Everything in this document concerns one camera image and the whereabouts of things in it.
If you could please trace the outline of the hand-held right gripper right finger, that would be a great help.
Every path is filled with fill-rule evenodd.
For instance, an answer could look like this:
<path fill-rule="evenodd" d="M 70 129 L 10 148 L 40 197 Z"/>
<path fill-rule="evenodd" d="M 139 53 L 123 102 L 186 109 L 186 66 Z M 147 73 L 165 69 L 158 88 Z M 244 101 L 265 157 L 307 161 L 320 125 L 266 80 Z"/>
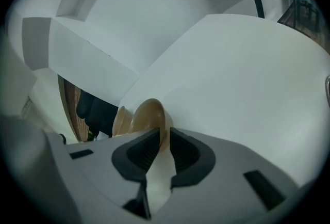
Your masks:
<path fill-rule="evenodd" d="M 156 224 L 254 224 L 295 194 L 293 179 L 250 148 L 182 129 L 170 130 L 176 175 Z"/>

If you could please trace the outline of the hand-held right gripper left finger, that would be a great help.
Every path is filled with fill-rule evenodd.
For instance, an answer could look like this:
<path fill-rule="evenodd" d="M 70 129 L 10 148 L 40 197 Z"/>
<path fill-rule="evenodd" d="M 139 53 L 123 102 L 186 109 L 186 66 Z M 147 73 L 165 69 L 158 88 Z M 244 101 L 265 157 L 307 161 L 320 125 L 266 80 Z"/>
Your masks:
<path fill-rule="evenodd" d="M 135 132 L 101 141 L 68 145 L 79 170 L 117 206 L 150 219 L 146 174 L 159 152 L 160 130 Z"/>

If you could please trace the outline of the white table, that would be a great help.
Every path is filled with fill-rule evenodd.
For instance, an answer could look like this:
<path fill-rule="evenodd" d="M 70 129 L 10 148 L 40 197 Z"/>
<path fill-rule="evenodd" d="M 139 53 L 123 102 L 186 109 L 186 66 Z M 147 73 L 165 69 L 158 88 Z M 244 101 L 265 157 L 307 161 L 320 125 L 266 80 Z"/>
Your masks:
<path fill-rule="evenodd" d="M 298 31 L 246 15 L 207 15 L 175 41 L 120 104 L 158 99 L 179 129 L 240 143 L 298 185 L 330 150 L 330 54 Z"/>

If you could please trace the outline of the black office chair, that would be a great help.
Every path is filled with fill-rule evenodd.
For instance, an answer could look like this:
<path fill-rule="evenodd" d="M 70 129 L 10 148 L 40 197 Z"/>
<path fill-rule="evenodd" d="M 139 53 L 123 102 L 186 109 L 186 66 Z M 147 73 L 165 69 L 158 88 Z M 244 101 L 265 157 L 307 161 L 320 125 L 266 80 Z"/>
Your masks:
<path fill-rule="evenodd" d="M 118 107 L 81 90 L 76 107 L 77 115 L 94 131 L 112 137 L 112 127 Z"/>

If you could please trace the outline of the brown bowl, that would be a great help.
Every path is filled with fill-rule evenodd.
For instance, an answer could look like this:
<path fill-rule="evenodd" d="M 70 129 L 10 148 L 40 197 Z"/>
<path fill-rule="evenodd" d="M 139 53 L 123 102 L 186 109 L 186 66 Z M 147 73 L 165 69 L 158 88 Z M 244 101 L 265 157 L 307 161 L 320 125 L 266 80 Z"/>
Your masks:
<path fill-rule="evenodd" d="M 170 127 L 173 121 L 162 103 L 157 99 L 144 101 L 135 111 L 130 124 L 129 132 L 138 132 L 159 128 L 159 151 L 163 152 L 170 145 Z"/>
<path fill-rule="evenodd" d="M 112 126 L 112 136 L 117 137 L 128 133 L 133 114 L 122 106 L 119 108 Z"/>

